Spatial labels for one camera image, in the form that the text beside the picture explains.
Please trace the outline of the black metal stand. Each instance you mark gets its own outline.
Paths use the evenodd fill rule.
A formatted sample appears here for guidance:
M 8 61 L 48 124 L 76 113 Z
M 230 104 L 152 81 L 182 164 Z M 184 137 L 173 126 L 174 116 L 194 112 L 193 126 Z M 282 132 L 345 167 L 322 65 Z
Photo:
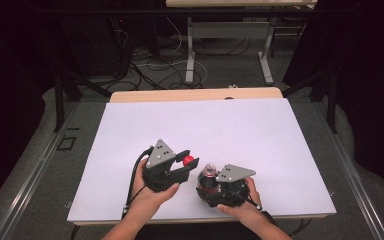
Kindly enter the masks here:
M 84 85 L 104 97 L 110 97 L 112 95 L 108 90 L 70 70 L 57 71 L 53 76 L 53 80 L 56 107 L 55 132 L 58 132 L 65 122 L 64 95 L 67 95 L 71 101 L 76 102 L 79 102 L 82 98 L 82 93 L 78 85 Z
M 336 102 L 337 102 L 337 86 L 338 86 L 338 73 L 334 70 L 322 69 L 317 71 L 315 74 L 310 77 L 302 80 L 298 84 L 292 87 L 288 87 L 286 90 L 282 91 L 284 97 L 288 97 L 291 94 L 295 93 L 298 90 L 301 90 L 303 87 L 309 84 L 315 84 L 318 81 L 322 82 L 324 86 L 324 91 L 327 93 L 328 102 L 326 110 L 326 122 L 331 131 L 336 134 Z

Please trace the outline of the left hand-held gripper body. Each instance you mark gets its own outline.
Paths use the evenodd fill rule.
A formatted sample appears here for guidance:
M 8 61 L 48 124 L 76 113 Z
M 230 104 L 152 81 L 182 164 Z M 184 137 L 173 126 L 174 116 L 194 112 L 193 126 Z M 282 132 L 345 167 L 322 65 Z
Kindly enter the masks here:
M 177 171 L 171 170 L 178 153 L 172 150 L 162 139 L 155 144 L 149 155 L 143 172 L 145 185 L 154 192 L 167 190 L 174 183 L 183 183 L 188 180 L 177 177 Z

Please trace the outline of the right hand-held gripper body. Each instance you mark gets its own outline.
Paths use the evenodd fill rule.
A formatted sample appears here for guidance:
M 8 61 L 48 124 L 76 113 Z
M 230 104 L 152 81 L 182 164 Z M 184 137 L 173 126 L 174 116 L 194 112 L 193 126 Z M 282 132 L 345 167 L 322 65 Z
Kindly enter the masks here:
M 219 190 L 209 195 L 209 206 L 223 204 L 229 207 L 239 207 L 248 200 L 250 193 L 245 179 L 255 175 L 254 170 L 232 164 L 225 165 L 216 177 Z

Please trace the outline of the dark soda bottle red label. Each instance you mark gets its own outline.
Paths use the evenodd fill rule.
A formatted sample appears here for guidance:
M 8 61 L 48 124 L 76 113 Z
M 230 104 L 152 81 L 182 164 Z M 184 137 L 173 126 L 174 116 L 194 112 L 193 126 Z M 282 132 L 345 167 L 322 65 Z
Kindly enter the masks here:
M 214 175 L 217 172 L 216 166 L 212 163 L 206 164 L 198 175 L 197 187 L 219 191 L 219 183 L 215 181 Z

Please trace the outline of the white-legged desk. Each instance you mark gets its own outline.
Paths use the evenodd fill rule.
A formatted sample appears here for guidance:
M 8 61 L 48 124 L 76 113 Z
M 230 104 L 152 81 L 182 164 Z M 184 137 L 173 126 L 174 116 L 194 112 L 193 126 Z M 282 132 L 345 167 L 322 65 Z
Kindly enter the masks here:
M 314 7 L 318 0 L 166 0 L 166 6 L 180 10 L 296 10 L 298 7 Z M 198 22 L 192 17 L 187 18 L 188 59 L 185 82 L 194 80 L 195 39 L 262 39 L 264 48 L 258 53 L 264 82 L 273 85 L 273 74 L 268 64 L 268 55 L 274 32 L 276 17 L 266 17 L 265 21 L 240 20 L 205 20 Z

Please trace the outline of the person's right hand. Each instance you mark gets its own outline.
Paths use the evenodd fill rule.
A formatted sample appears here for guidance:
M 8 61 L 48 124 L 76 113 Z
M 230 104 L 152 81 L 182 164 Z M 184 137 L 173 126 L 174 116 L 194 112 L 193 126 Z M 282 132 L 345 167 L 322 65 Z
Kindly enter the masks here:
M 251 177 L 247 177 L 245 179 L 245 182 L 249 188 L 251 200 L 254 203 L 260 205 L 261 199 L 258 191 L 256 190 L 254 180 Z M 257 224 L 258 222 L 263 221 L 265 219 L 265 217 L 260 213 L 260 211 L 257 210 L 256 207 L 249 202 L 245 202 L 239 207 L 229 207 L 219 204 L 217 206 L 217 209 L 223 212 L 224 214 L 237 218 L 243 225 L 246 226 Z

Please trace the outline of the person's left hand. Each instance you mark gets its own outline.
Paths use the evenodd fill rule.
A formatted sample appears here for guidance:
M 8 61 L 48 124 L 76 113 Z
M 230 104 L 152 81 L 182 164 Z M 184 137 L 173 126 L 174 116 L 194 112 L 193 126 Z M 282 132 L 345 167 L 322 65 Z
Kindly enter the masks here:
M 143 181 L 145 165 L 146 159 L 143 159 L 137 167 L 132 188 L 132 199 L 127 215 L 147 222 L 154 216 L 163 203 L 176 194 L 180 188 L 180 184 L 174 183 L 165 191 L 154 192 L 149 189 Z

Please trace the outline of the metal floor rail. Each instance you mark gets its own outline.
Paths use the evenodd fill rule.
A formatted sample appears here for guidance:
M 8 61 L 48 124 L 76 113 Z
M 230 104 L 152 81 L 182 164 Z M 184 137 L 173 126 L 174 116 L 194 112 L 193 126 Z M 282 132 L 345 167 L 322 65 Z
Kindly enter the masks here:
M 81 129 L 71 103 L 55 132 L 49 114 L 0 193 L 0 240 L 71 240 L 67 221 L 79 180 Z
M 331 142 L 339 155 L 339 162 L 344 172 L 344 176 L 348 182 L 348 185 L 353 193 L 354 199 L 362 213 L 366 225 L 368 226 L 374 240 L 384 240 L 384 225 L 379 218 L 374 205 L 363 186 L 361 177 L 351 160 L 350 156 L 344 149 L 340 138 L 335 134 L 331 127 L 327 123 L 327 113 L 325 112 L 324 105 L 322 103 L 315 103 L 314 109 L 317 112 L 318 118 L 321 120 L 323 128 L 327 132 L 327 135 L 331 139 Z

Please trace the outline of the person's dark clothing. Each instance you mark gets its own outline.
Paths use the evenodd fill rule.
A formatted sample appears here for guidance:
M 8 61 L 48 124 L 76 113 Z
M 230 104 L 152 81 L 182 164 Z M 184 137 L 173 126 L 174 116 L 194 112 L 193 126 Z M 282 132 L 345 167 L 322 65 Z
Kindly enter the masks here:
M 260 240 L 239 222 L 145 225 L 135 240 Z

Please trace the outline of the dark curtain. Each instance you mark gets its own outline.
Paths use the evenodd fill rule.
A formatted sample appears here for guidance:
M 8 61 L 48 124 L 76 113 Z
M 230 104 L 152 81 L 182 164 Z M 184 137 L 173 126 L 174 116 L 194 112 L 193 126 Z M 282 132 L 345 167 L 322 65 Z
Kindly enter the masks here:
M 25 0 L 0 0 L 0 189 L 35 133 L 53 87 Z
M 316 8 L 355 13 L 310 19 L 283 82 L 303 82 L 338 54 L 337 104 L 354 133 L 354 159 L 384 179 L 384 0 L 318 0 Z

